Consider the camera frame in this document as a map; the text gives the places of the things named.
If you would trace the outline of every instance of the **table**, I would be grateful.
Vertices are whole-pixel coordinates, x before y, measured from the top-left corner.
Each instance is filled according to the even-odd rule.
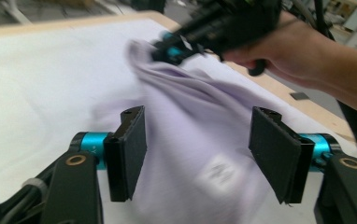
[[[123,51],[118,40],[138,37],[137,32],[152,40],[165,28],[177,26],[161,14],[143,12],[0,27],[0,202],[66,151],[75,133],[117,128],[119,118],[109,114],[121,108],[109,109],[114,102],[139,94],[136,79],[124,76],[130,71],[121,55],[111,54]],[[90,41],[93,38],[100,42]],[[295,101],[289,94],[292,90],[269,76],[249,77],[243,67],[228,65],[329,130],[353,140],[344,120],[310,101]],[[353,144],[342,144],[356,154]],[[309,179],[307,188],[312,190],[304,204],[279,206],[274,195],[268,195],[253,223],[268,223],[269,218],[276,223],[314,223],[312,207],[321,176]],[[99,182],[106,223],[141,223],[130,203],[108,201],[106,173],[99,173]]]

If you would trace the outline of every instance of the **human arm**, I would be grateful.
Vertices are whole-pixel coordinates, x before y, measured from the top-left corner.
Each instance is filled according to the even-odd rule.
[[[223,56],[248,68],[254,60],[266,59],[266,68],[275,75],[357,109],[357,49],[337,44],[289,13],[280,15],[270,35]]]

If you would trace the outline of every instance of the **floor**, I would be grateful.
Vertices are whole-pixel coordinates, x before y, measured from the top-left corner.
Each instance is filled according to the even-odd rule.
[[[93,4],[93,6],[88,9],[61,6],[52,3],[53,1],[56,0],[18,0],[18,9],[31,22],[65,20],[104,14],[120,15],[136,13],[129,6],[123,3],[125,0],[121,0],[122,2],[119,0],[96,0],[97,4]],[[197,9],[197,6],[191,4],[189,0],[167,0],[164,14],[174,21],[184,22],[191,18],[190,13],[195,9]],[[14,23],[17,22],[0,6],[0,25]],[[333,34],[336,37],[337,42],[340,43],[345,43],[349,37],[348,33],[339,29],[333,30]],[[295,86],[292,83],[281,79],[279,79],[279,81],[283,82],[294,91],[304,92],[312,101],[342,118],[342,114],[338,105],[336,104],[336,100],[332,97],[319,91],[307,90]]]

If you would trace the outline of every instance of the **clothing tag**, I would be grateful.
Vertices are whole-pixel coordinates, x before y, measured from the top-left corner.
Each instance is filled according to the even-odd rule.
[[[195,182],[211,196],[220,198],[234,193],[239,177],[239,166],[219,154],[202,169]]]

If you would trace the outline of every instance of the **purple fabric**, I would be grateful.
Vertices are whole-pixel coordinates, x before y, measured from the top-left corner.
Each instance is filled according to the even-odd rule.
[[[251,88],[201,70],[155,63],[151,49],[132,42],[127,50],[144,88],[148,141],[136,209],[149,223],[249,222],[270,190],[248,149],[251,109],[275,106]],[[219,168],[213,160],[233,176],[227,186],[221,181],[220,191],[208,173]]]

